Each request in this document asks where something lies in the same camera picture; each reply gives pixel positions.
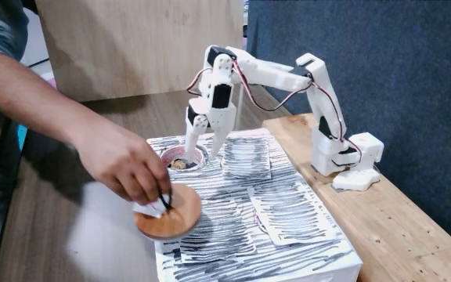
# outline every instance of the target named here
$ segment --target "blue wall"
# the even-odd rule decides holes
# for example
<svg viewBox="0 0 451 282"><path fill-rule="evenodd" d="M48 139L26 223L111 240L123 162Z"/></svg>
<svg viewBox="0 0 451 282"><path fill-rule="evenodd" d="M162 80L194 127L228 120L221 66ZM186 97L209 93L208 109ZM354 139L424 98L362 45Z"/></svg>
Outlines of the blue wall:
<svg viewBox="0 0 451 282"><path fill-rule="evenodd" d="M451 235L451 2L251 1L248 17L259 59L326 61L348 136L382 140L381 171ZM302 94L287 108L310 111Z"/></svg>

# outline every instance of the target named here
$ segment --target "wooden bowl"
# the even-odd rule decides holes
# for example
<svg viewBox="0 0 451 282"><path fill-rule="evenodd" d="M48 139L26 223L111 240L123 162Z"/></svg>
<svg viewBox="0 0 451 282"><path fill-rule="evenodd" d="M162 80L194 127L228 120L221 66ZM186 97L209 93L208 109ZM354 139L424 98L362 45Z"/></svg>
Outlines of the wooden bowl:
<svg viewBox="0 0 451 282"><path fill-rule="evenodd" d="M154 240L170 240L187 234L201 216L201 200L196 191L184 184L172 184L171 209L159 219L135 213L140 232Z"/></svg>

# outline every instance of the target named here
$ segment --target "red wire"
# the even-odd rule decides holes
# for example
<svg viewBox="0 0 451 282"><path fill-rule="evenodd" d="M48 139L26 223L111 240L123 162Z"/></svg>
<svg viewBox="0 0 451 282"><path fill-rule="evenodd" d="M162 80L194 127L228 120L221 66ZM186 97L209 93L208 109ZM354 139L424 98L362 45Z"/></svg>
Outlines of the red wire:
<svg viewBox="0 0 451 282"><path fill-rule="evenodd" d="M335 106L334 100L332 99L330 94L328 94L328 92L325 89L323 89L323 87L319 86L319 84L315 83L314 81L311 84L314 85L319 91L325 93L325 95L328 97L328 99L332 103L332 106L334 107L334 111L335 111L335 114L337 115L337 120L338 120L338 124L339 124L339 127L340 127L339 128L339 133L338 133L338 135L339 135L338 139L339 139L339 141L343 142L342 137L344 137L344 136L342 134L343 133L342 121L341 121L341 118L338 115L337 107Z"/></svg>
<svg viewBox="0 0 451 282"><path fill-rule="evenodd" d="M197 96L201 96L200 93L191 90L192 87L194 87L194 85L196 84L196 82L200 79L200 76L204 73L204 71L206 70L210 70L210 67L205 67L203 70L200 70L197 74L196 77L194 77L193 81L191 81L191 84L189 84L189 86L187 86L186 91L189 94L193 94L193 95L197 95Z"/></svg>
<svg viewBox="0 0 451 282"><path fill-rule="evenodd" d="M356 165L358 165L358 164L361 162L361 157L363 156L363 153L361 152L361 150L359 149L359 147L356 146L356 144L354 144L354 142L352 142L351 140L349 140L349 139L347 139L347 138L346 138L346 140L347 140L349 143L351 143L352 146L355 147L355 148L358 150L358 152L359 152L359 161L355 164L355 166L356 166Z"/></svg>
<svg viewBox="0 0 451 282"><path fill-rule="evenodd" d="M295 94L299 93L300 91L304 91L304 90L308 89L309 87L311 87L311 85L309 84L308 86L306 86L306 87L304 87L304 88L302 88L302 89L295 90L295 91L293 91L292 93L288 94L288 96L287 96L285 99L283 99L283 101L281 101L281 102L278 104L278 106L276 106L275 108L273 108L273 109L266 109L266 108L264 108L263 106L259 105L259 104L257 103L257 101L255 101L255 98L254 98L253 95L251 94L251 90L250 90L250 86L248 85L247 78L244 77L243 72L242 72L241 69L240 69L240 66L238 66L238 63L237 63L235 60L233 60L233 68L236 70L236 72L237 72L238 75L240 76L241 82L243 83L244 88L247 90L248 97L250 97L251 102L252 102L256 107L258 107L258 108L260 108L260 109L262 109L262 110L265 110L265 111L275 111L275 110L278 110L278 109L279 109L280 107L282 107L282 105L284 105L284 104L285 104L285 103L286 103L293 95L295 95Z"/></svg>

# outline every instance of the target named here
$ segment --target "robotic arm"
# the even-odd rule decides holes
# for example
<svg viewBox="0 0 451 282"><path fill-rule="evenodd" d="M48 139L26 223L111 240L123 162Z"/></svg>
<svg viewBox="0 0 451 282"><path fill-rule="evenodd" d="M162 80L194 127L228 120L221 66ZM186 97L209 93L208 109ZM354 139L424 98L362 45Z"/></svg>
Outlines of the robotic arm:
<svg viewBox="0 0 451 282"><path fill-rule="evenodd" d="M261 106L250 94L248 83L290 91L278 107L292 95L305 90L317 124L312 131L312 166L322 175L350 168L335 177L335 188L368 188L379 179L373 163L381 160L384 144L367 132L344 138L347 128L325 63L306 53L296 60L296 64L298 67L293 68L259 60L232 47L208 47L204 69L188 88L189 91L202 74L201 96L192 98L186 108L187 154L195 150L199 135L205 133L207 127L215 132L211 156L218 153L234 126L236 107L231 102L234 85L242 83L258 107Z"/></svg>

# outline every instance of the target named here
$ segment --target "white base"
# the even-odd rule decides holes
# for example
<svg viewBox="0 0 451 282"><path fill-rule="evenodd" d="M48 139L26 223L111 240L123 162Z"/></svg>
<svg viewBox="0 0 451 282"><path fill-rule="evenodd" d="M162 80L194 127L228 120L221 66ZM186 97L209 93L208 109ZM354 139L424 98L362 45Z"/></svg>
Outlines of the white base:
<svg viewBox="0 0 451 282"><path fill-rule="evenodd" d="M335 189L364 191L379 181L381 175L373 168L341 172L334 178Z"/></svg>

